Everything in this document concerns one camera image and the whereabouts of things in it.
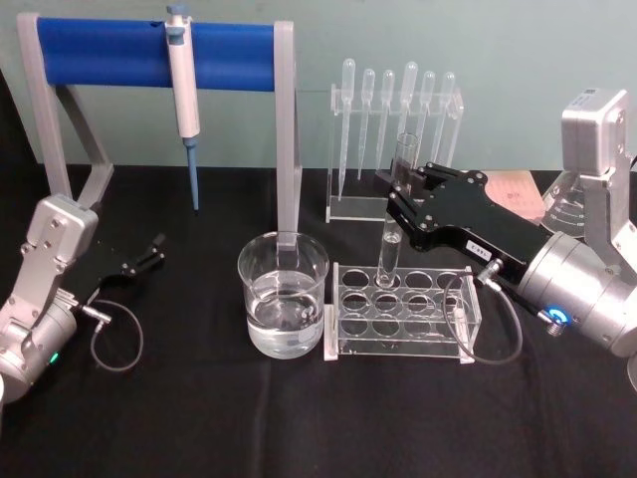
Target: blue indicator light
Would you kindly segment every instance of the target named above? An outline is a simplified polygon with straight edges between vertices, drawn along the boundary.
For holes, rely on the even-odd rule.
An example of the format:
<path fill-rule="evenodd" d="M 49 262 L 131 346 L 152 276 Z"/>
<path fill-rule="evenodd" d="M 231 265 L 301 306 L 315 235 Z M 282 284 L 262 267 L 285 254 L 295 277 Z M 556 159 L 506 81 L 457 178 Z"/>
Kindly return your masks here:
<path fill-rule="evenodd" d="M 558 309 L 557 307 L 550 307 L 546 312 L 557 324 L 570 323 L 570 317 L 562 309 Z"/>

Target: glass tube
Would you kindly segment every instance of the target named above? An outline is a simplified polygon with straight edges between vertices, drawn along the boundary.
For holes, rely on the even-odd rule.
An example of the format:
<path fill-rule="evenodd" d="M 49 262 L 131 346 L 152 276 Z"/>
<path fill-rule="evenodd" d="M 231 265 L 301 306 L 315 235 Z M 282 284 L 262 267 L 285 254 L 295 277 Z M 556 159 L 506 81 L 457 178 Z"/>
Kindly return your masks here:
<path fill-rule="evenodd" d="M 409 171 L 416 158 L 418 149 L 418 137 L 407 132 L 398 137 L 396 152 L 391 165 L 391 176 L 404 191 L 411 191 L 409 184 Z M 385 224 L 382 230 L 380 243 L 380 255 L 378 257 L 378 270 L 376 271 L 376 284 L 388 289 L 393 287 L 396 279 L 396 267 L 400 256 L 400 243 L 402 242 L 402 229 L 394 221 L 393 217 L 385 214 Z"/>

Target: robotic arm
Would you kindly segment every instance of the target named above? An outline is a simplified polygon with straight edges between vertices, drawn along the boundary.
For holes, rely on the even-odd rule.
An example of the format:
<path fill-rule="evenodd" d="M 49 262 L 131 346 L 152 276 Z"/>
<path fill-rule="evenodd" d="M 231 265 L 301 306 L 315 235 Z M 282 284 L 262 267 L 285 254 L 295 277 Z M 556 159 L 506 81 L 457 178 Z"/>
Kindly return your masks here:
<path fill-rule="evenodd" d="M 411 173 L 411 195 L 389 191 L 387 212 L 417 250 L 453 247 L 501 279 L 519 303 L 559 335 L 571 326 L 616 356 L 630 357 L 637 389 L 637 233 L 628 219 L 631 158 L 625 91 L 586 90 L 562 115 L 564 168 L 584 189 L 583 244 L 550 234 L 491 201 L 487 176 L 429 163 Z M 420 204 L 414 190 L 420 190 Z"/>

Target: gray wall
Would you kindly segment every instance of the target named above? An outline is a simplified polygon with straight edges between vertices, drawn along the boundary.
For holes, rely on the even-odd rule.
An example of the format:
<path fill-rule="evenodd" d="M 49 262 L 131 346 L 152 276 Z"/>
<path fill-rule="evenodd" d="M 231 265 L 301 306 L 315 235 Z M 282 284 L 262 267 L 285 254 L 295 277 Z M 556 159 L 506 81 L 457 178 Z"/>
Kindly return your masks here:
<path fill-rule="evenodd" d="M 163 19 L 157 0 L 4 0 L 0 68 L 40 157 L 20 59 L 15 16 Z M 328 89 L 345 57 L 398 73 L 451 70 L 466 105 L 454 165 L 560 168 L 559 117 L 587 87 L 637 94 L 632 0 L 189 0 L 195 21 L 272 23 L 297 31 L 303 164 L 324 167 Z M 118 164 L 180 165 L 170 90 L 82 88 L 106 150 Z M 274 166 L 271 95 L 200 92 L 200 163 Z M 146 118 L 148 125 L 143 125 Z M 635 127 L 630 125 L 635 139 Z M 69 162 L 84 162 L 64 123 Z"/>

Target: beaker rim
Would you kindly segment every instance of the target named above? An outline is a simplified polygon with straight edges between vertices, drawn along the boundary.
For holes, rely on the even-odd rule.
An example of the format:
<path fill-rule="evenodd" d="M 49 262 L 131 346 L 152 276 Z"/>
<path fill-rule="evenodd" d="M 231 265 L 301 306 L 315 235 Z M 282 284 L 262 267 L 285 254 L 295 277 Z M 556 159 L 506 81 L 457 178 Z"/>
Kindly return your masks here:
<path fill-rule="evenodd" d="M 239 273 L 239 277 L 241 278 L 242 282 L 248 287 L 250 287 L 253 283 L 253 280 L 246 277 L 241 270 L 242 259 L 246 251 L 248 251 L 251 248 L 251 246 L 254 246 L 254 244 L 260 240 L 269 239 L 269 238 L 277 237 L 281 235 L 294 236 L 297 239 L 303 239 L 310 242 L 315 248 L 315 250 L 317 251 L 317 253 L 320 255 L 322 265 L 323 265 L 322 270 L 318 271 L 318 276 L 316 277 L 315 282 L 310 287 L 307 287 L 303 289 L 302 291 L 294 292 L 293 294 L 282 294 L 282 297 L 300 296 L 302 294 L 306 294 L 308 292 L 313 291 L 317 287 L 320 287 L 325 282 L 325 278 L 327 277 L 327 274 L 329 273 L 329 257 L 327 256 L 327 252 L 325 251 L 325 248 L 322 246 L 322 244 L 314 237 L 308 234 L 304 234 L 303 232 L 293 232 L 293 231 L 270 231 L 270 232 L 266 232 L 265 234 L 261 234 L 260 236 L 257 236 L 251 241 L 249 241 L 243 247 L 243 249 L 239 253 L 239 257 L 237 258 L 237 272 Z"/>

